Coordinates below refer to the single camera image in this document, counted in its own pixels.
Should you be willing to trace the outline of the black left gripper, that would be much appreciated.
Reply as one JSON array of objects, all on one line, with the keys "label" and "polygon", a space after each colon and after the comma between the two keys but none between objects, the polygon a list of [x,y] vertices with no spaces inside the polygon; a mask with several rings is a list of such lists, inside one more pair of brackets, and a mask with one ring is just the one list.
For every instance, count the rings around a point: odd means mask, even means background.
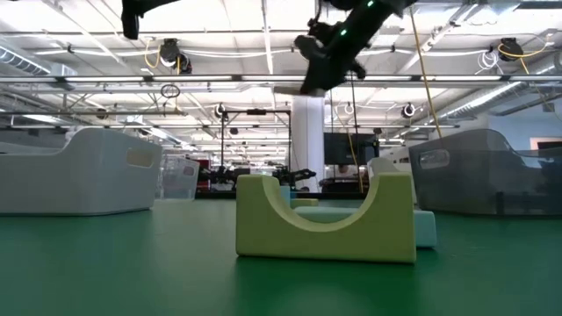
[{"label": "black left gripper", "polygon": [[123,36],[129,40],[137,40],[140,29],[140,17],[138,14],[144,14],[160,6],[177,1],[179,0],[122,0],[123,13],[121,14],[121,22]]}]

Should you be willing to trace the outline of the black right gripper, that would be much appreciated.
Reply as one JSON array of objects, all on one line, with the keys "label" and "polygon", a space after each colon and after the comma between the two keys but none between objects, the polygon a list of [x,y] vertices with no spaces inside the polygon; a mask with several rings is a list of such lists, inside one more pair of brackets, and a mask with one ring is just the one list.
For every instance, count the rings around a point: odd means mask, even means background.
[{"label": "black right gripper", "polygon": [[316,95],[345,81],[350,70],[358,80],[366,77],[365,68],[353,60],[378,30],[378,18],[371,11],[352,11],[325,47],[326,56],[304,56],[308,61],[300,86],[301,95]]}]

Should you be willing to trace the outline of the mint rectangular block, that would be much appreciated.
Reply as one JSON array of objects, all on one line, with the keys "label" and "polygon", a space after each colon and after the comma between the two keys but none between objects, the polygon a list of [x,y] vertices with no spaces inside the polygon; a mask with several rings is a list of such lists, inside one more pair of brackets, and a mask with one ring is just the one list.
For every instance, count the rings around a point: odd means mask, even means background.
[{"label": "mint rectangular block", "polygon": [[[348,218],[357,209],[299,206],[295,212],[302,218],[318,223],[332,223]],[[414,236],[417,248],[434,248],[437,245],[436,218],[433,212],[414,210]]]}]

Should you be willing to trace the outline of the black monitor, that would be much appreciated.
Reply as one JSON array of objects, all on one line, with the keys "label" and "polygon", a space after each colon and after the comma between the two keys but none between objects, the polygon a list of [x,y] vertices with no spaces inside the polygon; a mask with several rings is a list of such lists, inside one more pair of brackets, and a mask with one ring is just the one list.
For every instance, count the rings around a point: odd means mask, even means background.
[{"label": "black monitor", "polygon": [[368,133],[324,133],[324,162],[327,165],[365,165],[378,157],[375,135]]}]

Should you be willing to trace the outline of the white pillar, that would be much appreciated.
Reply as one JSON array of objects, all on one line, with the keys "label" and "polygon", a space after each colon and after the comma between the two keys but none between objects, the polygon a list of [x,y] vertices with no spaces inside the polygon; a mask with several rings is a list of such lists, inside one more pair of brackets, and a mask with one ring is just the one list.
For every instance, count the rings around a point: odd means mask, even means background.
[{"label": "white pillar", "polygon": [[309,179],[296,182],[298,188],[307,187],[320,193],[319,181],[324,178],[324,98],[295,96],[292,100],[291,139],[292,170],[309,169],[316,173]]}]

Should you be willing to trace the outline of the white plastic bin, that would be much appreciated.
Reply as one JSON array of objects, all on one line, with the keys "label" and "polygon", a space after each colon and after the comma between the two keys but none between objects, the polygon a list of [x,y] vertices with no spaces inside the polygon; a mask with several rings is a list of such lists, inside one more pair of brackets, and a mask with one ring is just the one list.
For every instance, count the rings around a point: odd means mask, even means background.
[{"label": "white plastic bin", "polygon": [[412,187],[412,197],[414,205],[417,205],[417,196],[414,187],[414,176],[412,173],[411,166],[407,163],[394,164],[390,160],[383,157],[372,158],[367,162],[367,171],[369,180],[371,181],[374,177],[378,176],[383,172],[401,172],[406,173],[410,176],[411,187]]}]

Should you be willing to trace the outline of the clear plastic bin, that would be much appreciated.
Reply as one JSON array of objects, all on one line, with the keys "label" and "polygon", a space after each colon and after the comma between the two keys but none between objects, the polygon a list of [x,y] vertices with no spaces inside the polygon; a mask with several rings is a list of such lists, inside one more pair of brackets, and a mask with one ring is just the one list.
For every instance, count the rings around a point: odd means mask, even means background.
[{"label": "clear plastic bin", "polygon": [[165,154],[156,185],[160,199],[194,199],[198,183],[199,162],[184,156]]}]

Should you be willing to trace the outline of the frosted grey plastic bin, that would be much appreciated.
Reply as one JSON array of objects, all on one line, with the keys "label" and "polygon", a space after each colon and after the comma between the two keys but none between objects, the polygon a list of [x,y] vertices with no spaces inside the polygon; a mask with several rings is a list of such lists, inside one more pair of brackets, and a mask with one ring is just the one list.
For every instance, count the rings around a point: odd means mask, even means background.
[{"label": "frosted grey plastic bin", "polygon": [[0,142],[0,214],[105,215],[154,204],[162,147],[84,128],[62,148]]}]

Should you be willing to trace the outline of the smoky dark plastic bin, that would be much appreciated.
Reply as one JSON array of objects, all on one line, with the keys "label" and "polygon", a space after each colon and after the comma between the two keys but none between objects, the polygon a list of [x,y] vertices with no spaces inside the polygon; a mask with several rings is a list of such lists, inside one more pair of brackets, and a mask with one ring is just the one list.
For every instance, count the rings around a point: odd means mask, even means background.
[{"label": "smoky dark plastic bin", "polygon": [[428,211],[562,216],[562,147],[517,151],[475,129],[409,148],[417,204]]}]

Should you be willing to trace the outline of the black metal frame stand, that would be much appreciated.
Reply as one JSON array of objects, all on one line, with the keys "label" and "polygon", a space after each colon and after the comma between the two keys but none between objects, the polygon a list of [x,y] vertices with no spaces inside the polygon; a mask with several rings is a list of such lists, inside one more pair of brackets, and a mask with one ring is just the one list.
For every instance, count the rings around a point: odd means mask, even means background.
[{"label": "black metal frame stand", "polygon": [[259,108],[252,108],[248,110],[223,110],[220,117],[220,169],[224,168],[224,147],[225,147],[225,120],[224,116],[226,114],[234,114],[234,117],[229,119],[229,123],[233,123],[235,118],[239,114],[246,114],[248,116],[265,116],[266,114],[273,114],[279,121],[283,122],[283,120],[279,117],[280,114],[286,114],[288,121],[285,123],[286,128],[288,129],[288,136],[287,136],[287,154],[286,157],[288,159],[288,170],[291,170],[291,154],[292,154],[292,119],[291,119],[291,110],[267,110],[267,109],[259,109]]}]

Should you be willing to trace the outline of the silver ventilation duct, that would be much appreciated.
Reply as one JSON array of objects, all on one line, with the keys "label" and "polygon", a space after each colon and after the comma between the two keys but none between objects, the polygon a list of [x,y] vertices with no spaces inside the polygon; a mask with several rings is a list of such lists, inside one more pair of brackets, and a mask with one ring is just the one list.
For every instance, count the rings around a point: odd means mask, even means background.
[{"label": "silver ventilation duct", "polygon": [[40,61],[16,47],[0,42],[0,64],[33,76],[72,76],[78,72],[66,64]]},{"label": "silver ventilation duct", "polygon": [[562,52],[547,55],[528,66],[529,75],[510,74],[507,81],[490,89],[482,89],[445,106],[437,113],[439,121],[478,114],[496,106],[502,99],[535,88],[539,83],[562,82]]}]

